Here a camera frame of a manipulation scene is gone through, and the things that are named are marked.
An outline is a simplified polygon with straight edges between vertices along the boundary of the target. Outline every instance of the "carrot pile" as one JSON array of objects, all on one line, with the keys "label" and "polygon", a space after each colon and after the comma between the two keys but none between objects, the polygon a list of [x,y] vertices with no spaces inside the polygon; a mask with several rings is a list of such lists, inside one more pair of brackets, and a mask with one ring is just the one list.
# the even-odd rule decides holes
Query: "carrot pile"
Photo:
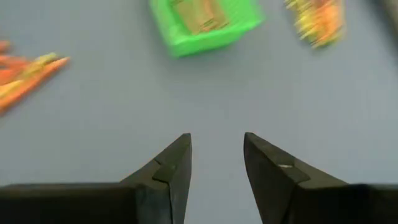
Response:
[{"label": "carrot pile", "polygon": [[9,42],[0,40],[0,114],[69,61],[57,60],[54,53],[29,61],[3,54],[8,47]]},{"label": "carrot pile", "polygon": [[287,8],[295,13],[295,26],[301,39],[313,47],[327,45],[343,33],[342,0],[287,0]]}]

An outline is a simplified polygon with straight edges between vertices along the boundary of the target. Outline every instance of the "carrot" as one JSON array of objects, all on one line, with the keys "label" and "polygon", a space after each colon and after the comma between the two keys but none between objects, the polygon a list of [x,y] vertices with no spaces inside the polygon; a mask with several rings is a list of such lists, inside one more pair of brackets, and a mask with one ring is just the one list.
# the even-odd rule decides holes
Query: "carrot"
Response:
[{"label": "carrot", "polygon": [[41,84],[54,72],[62,68],[69,61],[69,58],[62,58],[60,60],[54,61],[46,65],[43,70],[36,76],[24,81],[20,87],[14,91],[8,93],[6,96],[0,98],[0,114],[5,112],[12,105],[17,103],[21,98],[23,98],[28,92],[32,91],[35,87]]},{"label": "carrot", "polygon": [[322,0],[317,9],[318,22],[321,24],[319,44],[325,44],[332,39],[333,35],[338,32],[338,21],[336,15],[338,14],[338,7],[334,7],[331,1]]},{"label": "carrot", "polygon": [[16,70],[12,68],[0,70],[0,88],[2,85],[15,80],[21,70],[22,69]]},{"label": "carrot", "polygon": [[0,55],[0,65],[8,66],[8,67],[20,67],[27,65],[29,63],[26,58],[20,57],[11,57],[9,55]]},{"label": "carrot", "polygon": [[23,80],[17,80],[0,86],[0,97],[6,96],[9,92],[23,84]]}]

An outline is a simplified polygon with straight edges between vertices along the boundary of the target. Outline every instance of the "green basket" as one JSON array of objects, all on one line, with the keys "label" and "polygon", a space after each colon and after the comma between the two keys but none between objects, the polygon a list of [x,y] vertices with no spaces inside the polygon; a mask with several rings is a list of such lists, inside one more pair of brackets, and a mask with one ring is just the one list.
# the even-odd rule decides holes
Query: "green basket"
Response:
[{"label": "green basket", "polygon": [[253,0],[218,0],[218,2],[229,24],[219,30],[192,35],[179,15],[172,10],[170,0],[150,0],[160,33],[173,56],[181,57],[228,45],[258,26],[263,20]]}]

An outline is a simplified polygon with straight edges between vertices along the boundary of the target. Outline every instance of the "gray table surface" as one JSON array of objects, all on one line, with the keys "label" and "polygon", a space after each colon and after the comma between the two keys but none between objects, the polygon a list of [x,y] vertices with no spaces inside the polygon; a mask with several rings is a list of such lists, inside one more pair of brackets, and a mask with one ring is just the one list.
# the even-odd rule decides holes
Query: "gray table surface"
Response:
[{"label": "gray table surface", "polygon": [[367,1],[345,2],[347,35],[324,51],[261,1],[258,29],[175,60],[146,0],[1,1],[16,54],[72,61],[0,119],[0,184],[120,180],[191,132],[186,223],[260,223],[245,131],[348,182],[398,182],[398,52]]}]

